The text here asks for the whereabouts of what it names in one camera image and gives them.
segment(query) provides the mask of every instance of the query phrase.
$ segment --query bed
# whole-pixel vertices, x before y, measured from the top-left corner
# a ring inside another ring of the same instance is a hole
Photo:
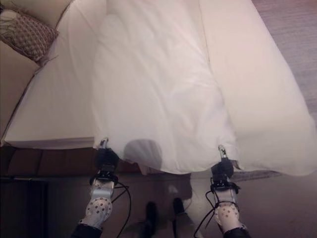
[[[252,2],[184,3],[223,94],[241,167],[291,175],[316,170],[314,121],[290,68]],[[7,143],[39,149],[96,145],[91,77],[108,7],[105,0],[75,0],[67,9],[57,27],[59,37],[50,51],[52,60],[29,85],[7,130]],[[124,158],[125,145],[121,147],[115,145]],[[216,161],[214,156],[210,164]],[[171,173],[189,172],[145,165]]]

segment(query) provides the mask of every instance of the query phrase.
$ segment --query white blanket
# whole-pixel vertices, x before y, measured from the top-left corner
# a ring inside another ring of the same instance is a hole
[[[95,145],[175,174],[238,160],[222,94],[180,0],[110,0],[93,70]]]
[[[251,0],[200,0],[210,67],[249,171],[317,170],[317,134],[285,59]]]

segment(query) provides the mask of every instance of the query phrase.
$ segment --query white bedsheet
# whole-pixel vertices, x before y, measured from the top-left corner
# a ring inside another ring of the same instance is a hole
[[[108,0],[93,70],[95,145],[173,174],[238,160],[234,132],[182,0]]]
[[[251,0],[200,0],[210,66],[249,171],[317,169],[317,135],[294,76]]]
[[[242,165],[291,175],[316,170],[314,122],[252,2],[185,1],[223,92]],[[42,149],[93,145],[90,75],[105,11],[106,0],[72,3],[50,52],[58,57],[33,79],[5,141]]]
[[[32,80],[5,141],[22,148],[93,146],[91,70],[106,0],[75,0],[60,21],[45,67]]]

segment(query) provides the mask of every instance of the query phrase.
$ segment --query black shoe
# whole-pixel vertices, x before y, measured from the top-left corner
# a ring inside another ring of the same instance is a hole
[[[174,199],[173,207],[174,207],[175,215],[178,215],[178,214],[185,212],[183,201],[180,198]]]
[[[157,222],[157,206],[153,202],[149,202],[146,207],[146,221],[143,238],[150,238],[155,234]]]

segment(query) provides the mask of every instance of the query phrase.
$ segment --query black wire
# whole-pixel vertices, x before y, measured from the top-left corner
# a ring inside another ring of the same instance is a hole
[[[119,232],[119,234],[117,235],[116,238],[119,238],[119,236],[121,235],[121,233],[123,232],[125,226],[127,225],[128,221],[129,221],[129,218],[130,218],[130,215],[131,215],[131,205],[132,205],[131,194],[129,192],[128,187],[125,186],[124,184],[120,183],[120,182],[118,182],[118,184],[120,184],[125,189],[124,192],[128,193],[128,196],[129,196],[129,213],[128,213],[127,219],[125,220],[125,222],[124,222],[124,224],[123,224],[123,226],[122,226],[122,228],[121,228],[121,230],[120,230],[120,232]]]
[[[208,202],[210,203],[210,205],[212,206],[212,208],[214,208],[212,202],[209,200],[209,198],[208,198],[208,196],[207,196],[207,195],[208,195],[209,193],[211,193],[211,192],[212,192],[212,191],[206,192],[206,193],[205,193],[205,197],[206,197],[206,199],[208,200]]]
[[[195,230],[194,238],[198,238],[198,237],[196,236],[196,234],[197,234],[197,232],[199,231],[199,228],[202,226],[202,224],[203,224],[203,222],[205,221],[205,219],[207,218],[207,216],[209,216],[209,214],[210,214],[211,212],[213,212],[213,211],[214,211],[214,208],[212,208],[212,209],[205,215],[205,217],[202,219],[202,221],[199,223],[198,227],[197,227],[196,230]]]
[[[207,226],[209,225],[209,222],[212,220],[213,216],[214,216],[214,212],[215,210],[213,211],[213,214],[211,215],[209,221],[207,222],[207,224],[205,225],[205,229],[207,228]]]
[[[121,194],[119,194],[114,200],[112,200],[112,203],[115,202],[115,200],[117,200],[119,197],[121,197],[127,190],[124,190]]]

